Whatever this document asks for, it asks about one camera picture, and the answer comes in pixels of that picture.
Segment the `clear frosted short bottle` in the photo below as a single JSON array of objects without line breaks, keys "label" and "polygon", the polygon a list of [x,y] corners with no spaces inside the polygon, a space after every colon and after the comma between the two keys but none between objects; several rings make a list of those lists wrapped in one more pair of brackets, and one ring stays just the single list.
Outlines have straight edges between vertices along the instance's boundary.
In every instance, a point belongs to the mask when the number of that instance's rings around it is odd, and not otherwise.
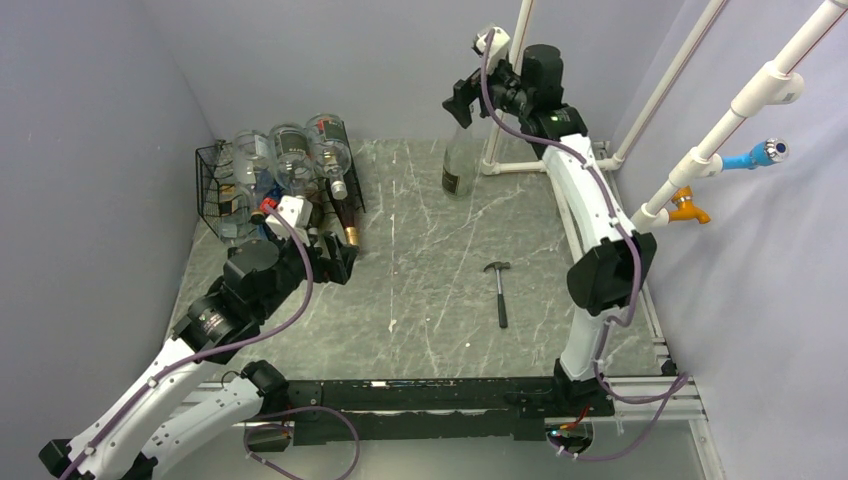
[{"label": "clear frosted short bottle", "polygon": [[257,202],[254,195],[254,170],[270,167],[271,145],[267,136],[257,130],[241,130],[232,141],[234,173],[240,189],[248,200],[249,221],[259,226],[264,222],[265,214],[260,211],[263,203]]}]

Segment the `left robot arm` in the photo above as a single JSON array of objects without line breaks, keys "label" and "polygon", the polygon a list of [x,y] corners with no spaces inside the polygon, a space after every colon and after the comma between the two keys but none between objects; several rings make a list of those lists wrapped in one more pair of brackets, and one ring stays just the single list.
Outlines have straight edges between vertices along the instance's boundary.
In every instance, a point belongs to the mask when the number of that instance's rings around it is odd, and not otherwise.
[{"label": "left robot arm", "polygon": [[189,410],[175,410],[241,348],[265,339],[262,325],[300,285],[345,284],[357,254],[329,232],[320,245],[293,237],[231,248],[222,275],[189,306],[144,374],[86,430],[48,442],[40,461],[57,479],[160,479],[230,425],[279,417],[288,383],[266,361],[247,364]]}]

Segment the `clear bottle with dark label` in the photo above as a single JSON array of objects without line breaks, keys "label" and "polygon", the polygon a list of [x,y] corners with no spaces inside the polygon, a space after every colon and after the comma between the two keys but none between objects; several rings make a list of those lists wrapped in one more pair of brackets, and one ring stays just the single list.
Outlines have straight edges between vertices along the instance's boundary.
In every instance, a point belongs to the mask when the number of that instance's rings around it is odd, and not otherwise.
[{"label": "clear bottle with dark label", "polygon": [[470,128],[457,126],[443,155],[441,186],[454,199],[467,197],[477,175],[478,145]]}]

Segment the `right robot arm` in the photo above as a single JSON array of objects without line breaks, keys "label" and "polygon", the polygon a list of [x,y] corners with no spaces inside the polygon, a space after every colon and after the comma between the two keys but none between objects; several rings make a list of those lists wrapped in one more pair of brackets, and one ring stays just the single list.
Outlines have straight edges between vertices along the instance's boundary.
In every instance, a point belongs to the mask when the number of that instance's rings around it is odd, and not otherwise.
[{"label": "right robot arm", "polygon": [[564,102],[560,51],[532,45],[515,69],[501,42],[480,39],[474,50],[480,67],[454,84],[443,108],[462,129],[473,122],[474,103],[483,118],[498,112],[515,117],[519,127],[504,126],[503,131],[531,144],[558,205],[570,216],[565,227],[579,236],[582,253],[566,274],[574,317],[557,361],[558,374],[565,379],[550,391],[555,409],[574,415],[589,402],[585,383],[601,380],[611,324],[628,326],[632,321],[630,303],[640,292],[657,243],[622,211],[598,165],[584,120]]}]

